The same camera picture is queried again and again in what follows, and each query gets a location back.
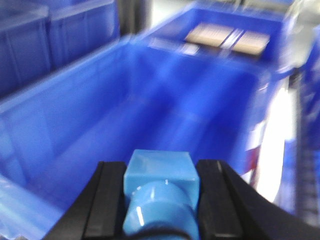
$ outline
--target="blue container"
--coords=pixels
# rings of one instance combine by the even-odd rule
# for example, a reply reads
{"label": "blue container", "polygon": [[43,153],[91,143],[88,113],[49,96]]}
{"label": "blue container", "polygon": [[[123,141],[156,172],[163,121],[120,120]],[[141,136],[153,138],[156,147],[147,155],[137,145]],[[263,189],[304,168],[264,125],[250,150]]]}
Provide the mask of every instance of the blue container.
{"label": "blue container", "polygon": [[31,0],[49,6],[52,65],[62,67],[120,37],[116,0]]}
{"label": "blue container", "polygon": [[301,99],[308,145],[320,149],[320,28],[316,28],[315,32],[310,56],[303,67]]}
{"label": "blue container", "polygon": [[134,149],[224,159],[242,174],[271,77],[123,40],[0,102],[1,174],[61,212],[98,161],[127,163]]}
{"label": "blue container", "polygon": [[0,1],[0,97],[50,71],[47,17],[46,7]]}
{"label": "blue container", "polygon": [[[154,29],[142,33],[140,37],[144,40],[165,39],[170,42],[167,45],[174,42],[185,43],[188,33],[200,23],[218,24],[267,34],[270,35],[270,41],[259,62],[276,66],[277,73],[286,77],[292,69],[289,43],[294,22],[293,18],[280,13],[250,8],[235,8],[228,4],[206,3],[204,1],[191,4],[184,11]],[[256,62],[256,60],[248,57],[231,55],[229,57],[242,62]]]}

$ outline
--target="blue plastic bin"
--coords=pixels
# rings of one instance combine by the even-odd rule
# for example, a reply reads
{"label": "blue plastic bin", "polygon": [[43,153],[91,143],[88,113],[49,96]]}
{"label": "blue plastic bin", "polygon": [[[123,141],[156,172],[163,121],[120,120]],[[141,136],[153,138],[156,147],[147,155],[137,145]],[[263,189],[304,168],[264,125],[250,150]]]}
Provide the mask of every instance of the blue plastic bin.
{"label": "blue plastic bin", "polygon": [[315,32],[310,56],[303,66],[301,99],[308,145],[320,149],[320,28],[317,27]]}
{"label": "blue plastic bin", "polygon": [[61,212],[98,161],[128,162],[134,149],[223,159],[242,174],[271,77],[123,40],[0,102],[1,174]]}
{"label": "blue plastic bin", "polygon": [[120,37],[116,0],[31,0],[49,6],[52,65],[62,67]]}
{"label": "blue plastic bin", "polygon": [[0,0],[0,97],[50,71],[47,17],[46,7]]}
{"label": "blue plastic bin", "polygon": [[[277,73],[290,75],[291,30],[295,19],[284,14],[250,8],[235,8],[228,4],[199,1],[191,4],[169,20],[141,34],[143,40],[165,39],[169,42],[185,43],[188,33],[200,23],[218,24],[270,35],[270,41],[259,60],[260,63],[274,65]],[[239,61],[255,63],[248,57],[233,56]]]}

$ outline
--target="white light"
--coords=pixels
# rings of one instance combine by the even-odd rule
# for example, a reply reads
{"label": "white light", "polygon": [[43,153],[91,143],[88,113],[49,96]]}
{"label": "white light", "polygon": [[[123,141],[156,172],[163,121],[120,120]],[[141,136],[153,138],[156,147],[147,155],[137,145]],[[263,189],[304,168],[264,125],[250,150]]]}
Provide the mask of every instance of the white light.
{"label": "white light", "polygon": [[285,138],[288,132],[288,92],[281,88],[273,99],[265,129],[258,162],[256,190],[268,201],[273,202],[279,191]]}
{"label": "white light", "polygon": [[145,221],[144,221],[144,216],[142,215],[141,207],[137,206],[136,212],[138,214],[139,223],[140,223],[141,227],[143,227],[145,225]]}

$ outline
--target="black cable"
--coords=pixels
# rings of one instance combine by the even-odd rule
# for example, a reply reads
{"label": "black cable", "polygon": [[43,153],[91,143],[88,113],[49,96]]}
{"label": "black cable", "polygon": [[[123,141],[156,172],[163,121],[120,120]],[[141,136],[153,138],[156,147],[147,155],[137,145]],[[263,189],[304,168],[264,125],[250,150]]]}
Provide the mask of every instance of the black cable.
{"label": "black cable", "polygon": [[158,237],[158,236],[165,236],[165,235],[173,235],[173,236],[181,237],[185,240],[192,240],[192,238],[184,231],[171,229],[171,228],[153,228],[153,229],[143,230],[133,235],[128,235],[128,236],[118,238],[117,240],[141,240],[144,238]]}

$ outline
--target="blue cylindrical part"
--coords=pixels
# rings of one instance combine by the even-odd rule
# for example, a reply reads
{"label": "blue cylindrical part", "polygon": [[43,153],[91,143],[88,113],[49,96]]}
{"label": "blue cylindrical part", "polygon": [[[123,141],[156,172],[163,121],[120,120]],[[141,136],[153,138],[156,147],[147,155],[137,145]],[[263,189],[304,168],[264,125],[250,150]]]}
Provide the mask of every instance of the blue cylindrical part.
{"label": "blue cylindrical part", "polygon": [[127,235],[150,228],[179,229],[199,239],[198,225],[188,195],[168,180],[149,182],[132,193],[123,224]]}

